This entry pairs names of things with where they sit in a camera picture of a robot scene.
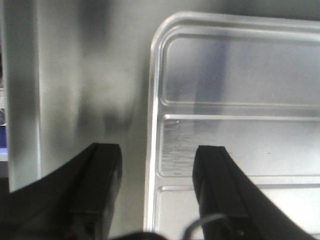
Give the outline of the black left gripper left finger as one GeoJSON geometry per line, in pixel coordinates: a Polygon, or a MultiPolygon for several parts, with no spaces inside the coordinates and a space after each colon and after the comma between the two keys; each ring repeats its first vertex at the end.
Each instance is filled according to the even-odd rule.
{"type": "Polygon", "coordinates": [[[3,240],[105,240],[122,178],[118,144],[93,143],[0,199],[3,240]]]}

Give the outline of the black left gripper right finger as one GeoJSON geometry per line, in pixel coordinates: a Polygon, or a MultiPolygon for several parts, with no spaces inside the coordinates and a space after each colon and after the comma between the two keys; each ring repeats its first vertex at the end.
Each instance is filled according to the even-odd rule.
{"type": "Polygon", "coordinates": [[[206,240],[317,240],[320,186],[247,176],[222,146],[197,148],[192,181],[206,240]]]}

